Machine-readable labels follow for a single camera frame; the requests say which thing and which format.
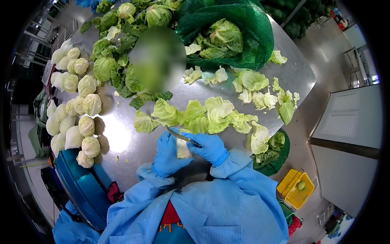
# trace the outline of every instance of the person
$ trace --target person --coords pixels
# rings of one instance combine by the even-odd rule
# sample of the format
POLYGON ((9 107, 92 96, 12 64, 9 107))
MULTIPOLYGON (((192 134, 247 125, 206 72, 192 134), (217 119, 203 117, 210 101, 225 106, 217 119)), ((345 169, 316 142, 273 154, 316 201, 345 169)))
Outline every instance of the person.
POLYGON ((253 170, 247 153, 228 151, 219 136, 181 134, 200 144, 187 146, 212 164, 215 179, 159 195, 175 183, 170 175, 194 159, 177 159, 176 138, 165 131, 157 140, 154 162, 139 166, 139 182, 108 209, 98 243, 286 243, 289 233, 276 199, 277 182, 253 170))

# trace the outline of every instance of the blue work coat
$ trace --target blue work coat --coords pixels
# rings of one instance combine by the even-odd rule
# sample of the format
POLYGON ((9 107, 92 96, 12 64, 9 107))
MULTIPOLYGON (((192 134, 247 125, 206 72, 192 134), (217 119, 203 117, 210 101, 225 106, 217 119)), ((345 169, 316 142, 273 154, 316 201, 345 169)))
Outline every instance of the blue work coat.
POLYGON ((175 180, 158 176, 151 164, 142 164, 137 170, 140 182, 108 209, 107 227, 98 244, 152 244, 169 200, 197 244, 287 242, 287 222, 276 199, 277 182, 253 170, 250 157, 230 151, 210 174, 216 179, 158 196, 160 189, 175 180))

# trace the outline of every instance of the stainless steel table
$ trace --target stainless steel table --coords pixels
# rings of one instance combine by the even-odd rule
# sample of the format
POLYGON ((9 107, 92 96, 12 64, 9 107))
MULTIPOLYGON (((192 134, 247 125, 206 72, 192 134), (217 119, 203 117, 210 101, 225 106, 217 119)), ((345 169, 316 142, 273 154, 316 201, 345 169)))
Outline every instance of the stainless steel table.
MULTIPOLYGON (((279 84, 284 90, 290 90, 292 93, 298 92, 301 97, 301 100, 298 101, 299 106, 313 88, 316 78, 290 37, 273 19, 270 18, 270 21, 275 39, 274 49, 281 50, 281 54, 287 57, 288 61, 282 66, 266 64, 259 72, 265 74, 270 83, 275 76, 279 78, 279 84)), ((94 25, 83 34, 77 31, 72 36, 72 43, 80 49, 81 57, 86 59, 92 52, 93 42, 97 40, 98 30, 94 28, 94 25)), ((93 75, 93 62, 90 62, 86 74, 93 75)), ((204 104, 204 101, 212 96, 221 96, 223 99, 231 101, 238 112, 257 115, 259 124, 267 127, 270 135, 273 135, 283 125, 282 120, 277 119, 276 109, 257 111, 253 103, 242 105, 231 84, 233 80, 234 77, 229 74, 228 81, 222 85, 209 86, 205 85, 204 80, 198 80, 189 86, 184 84, 182 79, 176 87, 171 89, 173 97, 168 103, 176 106, 179 110, 185 110, 188 100, 198 99, 201 104, 204 104)), ((92 169, 105 187, 112 181, 116 181, 120 190, 126 191, 138 182, 135 175, 138 166, 153 161, 156 154, 156 139, 165 128, 159 126, 151 133, 137 133, 133 126, 135 109, 128 105, 132 98, 114 96, 116 89, 110 86, 110 82, 104 83, 96 91, 102 101, 102 112, 94 118, 95 134, 98 135, 101 144, 101 154, 95 158, 95 165, 92 169)), ((57 92, 56 97, 59 99, 59 103, 66 103, 77 95, 64 91, 57 92)), ((147 114, 152 113, 154 104, 155 102, 147 101, 141 107, 141 111, 147 114)), ((224 141, 227 149, 245 148, 246 134, 238 133, 232 127, 228 127, 218 135, 224 141)), ((187 169, 187 173, 190 172, 193 177, 188 179, 186 183, 204 180, 207 171, 207 163, 195 157, 187 169)))

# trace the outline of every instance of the coat pocket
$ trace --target coat pocket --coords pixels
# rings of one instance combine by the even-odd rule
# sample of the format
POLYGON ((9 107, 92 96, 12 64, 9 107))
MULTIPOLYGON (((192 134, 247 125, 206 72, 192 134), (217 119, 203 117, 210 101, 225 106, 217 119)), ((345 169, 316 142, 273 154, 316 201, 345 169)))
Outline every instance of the coat pocket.
POLYGON ((241 244, 241 226, 203 226, 202 244, 241 244))
POLYGON ((110 244, 143 244, 144 237, 141 233, 133 235, 115 235, 110 236, 110 244))

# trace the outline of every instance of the trimmed cabbage head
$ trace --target trimmed cabbage head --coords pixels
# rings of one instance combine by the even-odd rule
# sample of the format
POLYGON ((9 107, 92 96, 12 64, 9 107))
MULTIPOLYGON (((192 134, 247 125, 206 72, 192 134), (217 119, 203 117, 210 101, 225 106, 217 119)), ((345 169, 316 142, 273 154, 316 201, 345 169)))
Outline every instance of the trimmed cabbage head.
POLYGON ((83 101, 83 110, 89 116, 95 116, 101 112, 101 100, 98 94, 88 94, 83 101))
POLYGON ((80 49, 78 49, 78 48, 70 49, 67 56, 68 56, 69 60, 78 59, 78 57, 80 56, 80 49))
POLYGON ((53 55, 51 56, 51 63, 58 64, 63 57, 64 57, 64 50, 59 48, 53 52, 53 55))
POLYGON ((65 135, 58 134, 53 136, 50 142, 50 148, 54 152, 55 157, 58 157, 58 153, 65 150, 65 135))
POLYGON ((65 78, 64 89, 68 93, 73 93, 77 90, 78 77, 77 75, 69 75, 65 78))
POLYGON ((75 99, 70 99, 67 103, 66 103, 66 112, 68 113, 68 115, 70 116, 76 116, 77 115, 77 112, 74 110, 74 104, 73 102, 75 101, 75 99))
POLYGON ((125 19, 132 16, 135 13, 135 6, 131 3, 121 4, 117 10, 117 16, 125 19))
POLYGON ((84 97, 78 96, 74 99, 73 101, 73 108, 78 113, 79 115, 85 114, 84 109, 83 109, 83 101, 84 97))
POLYGON ((56 87, 62 92, 64 88, 65 79, 70 75, 69 72, 59 73, 55 77, 55 82, 51 84, 51 87, 56 87))
POLYGON ((46 121, 46 131, 49 135, 57 135, 60 132, 60 121, 56 113, 53 113, 46 121))
POLYGON ((92 75, 84 75, 78 83, 78 93, 80 93, 80 96, 86 97, 88 94, 96 91, 97 85, 95 77, 92 75))
POLYGON ((58 64, 56 65, 56 69, 58 70, 63 70, 63 69, 67 69, 68 68, 68 62, 69 62, 69 58, 67 56, 64 56, 59 62, 58 64))
POLYGON ((68 129, 74 126, 75 122, 76 122, 76 117, 68 115, 60 123, 60 133, 65 135, 68 129))
POLYGON ((89 63, 85 58, 79 58, 74 63, 74 71, 76 74, 84 74, 89 67, 89 63))
POLYGON ((94 158, 87 157, 83 151, 78 152, 76 161, 78 162, 78 165, 86 169, 89 169, 94 165, 94 158))
POLYGON ((77 59, 71 59, 69 60, 68 62, 68 65, 66 66, 68 72, 74 74, 75 71, 74 71, 74 64, 76 63, 77 59))
POLYGON ((177 158, 178 159, 186 159, 192 156, 192 153, 187 147, 187 142, 176 138, 176 145, 177 145, 177 158))
POLYGON ((54 101, 50 100, 49 106, 46 110, 46 115, 48 116, 48 118, 55 112, 56 109, 57 106, 55 105, 54 101))
POLYGON ((96 157, 100 152, 100 144, 96 137, 88 136, 83 139, 81 149, 89 158, 96 157))
POLYGON ((165 26, 169 25, 172 19, 171 10, 175 9, 163 5, 152 5, 146 11, 146 21, 149 28, 153 26, 165 26))
POLYGON ((57 109, 55 110, 58 121, 62 121, 68 116, 68 113, 66 112, 66 104, 60 104, 58 105, 57 109))
POLYGON ((241 53, 243 51, 243 37, 240 29, 234 23, 221 19, 210 26, 210 42, 217 47, 228 47, 230 50, 241 53))
POLYGON ((78 125, 72 126, 66 132, 65 150, 70 148, 79 148, 84 137, 80 134, 78 125))
POLYGON ((78 128, 80 130, 80 134, 83 136, 92 136, 95 133, 95 122, 89 116, 84 116, 78 121, 78 128))

